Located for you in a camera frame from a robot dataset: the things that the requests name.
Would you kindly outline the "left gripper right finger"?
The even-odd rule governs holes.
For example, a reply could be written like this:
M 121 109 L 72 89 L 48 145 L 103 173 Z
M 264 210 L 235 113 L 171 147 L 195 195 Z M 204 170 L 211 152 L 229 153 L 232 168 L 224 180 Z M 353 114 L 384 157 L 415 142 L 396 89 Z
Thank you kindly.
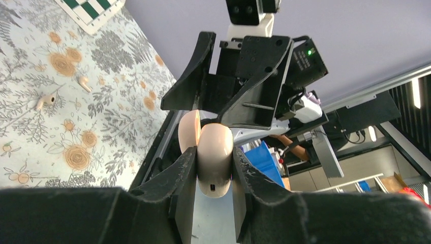
M 238 243 L 430 243 L 430 209 L 407 194 L 290 192 L 235 148 Z

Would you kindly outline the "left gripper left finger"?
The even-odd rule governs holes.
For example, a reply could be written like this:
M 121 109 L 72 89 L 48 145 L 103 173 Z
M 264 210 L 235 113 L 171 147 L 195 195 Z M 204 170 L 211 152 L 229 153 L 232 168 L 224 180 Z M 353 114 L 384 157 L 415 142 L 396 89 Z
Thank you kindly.
M 197 149 L 142 185 L 1 190 L 1 243 L 190 243 Z

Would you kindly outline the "beige earbud charging case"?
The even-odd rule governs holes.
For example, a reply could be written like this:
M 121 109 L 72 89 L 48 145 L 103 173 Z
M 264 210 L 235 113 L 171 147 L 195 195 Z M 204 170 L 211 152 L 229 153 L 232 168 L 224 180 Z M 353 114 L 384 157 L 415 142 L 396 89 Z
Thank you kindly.
M 201 126 L 199 110 L 185 113 L 179 121 L 178 141 L 183 153 L 197 147 L 197 177 L 201 192 L 209 198 L 221 198 L 229 190 L 233 134 L 219 123 Z

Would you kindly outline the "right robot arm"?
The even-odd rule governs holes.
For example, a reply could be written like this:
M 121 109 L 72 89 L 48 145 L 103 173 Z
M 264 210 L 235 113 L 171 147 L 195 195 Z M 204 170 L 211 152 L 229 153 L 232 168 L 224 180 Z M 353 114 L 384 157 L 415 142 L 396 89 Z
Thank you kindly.
M 161 99 L 162 110 L 202 110 L 232 128 L 269 130 L 275 120 L 320 125 L 320 100 L 307 86 L 327 75 L 308 36 L 245 36 L 220 42 L 215 74 L 209 72 L 216 35 L 201 32 L 181 77 Z

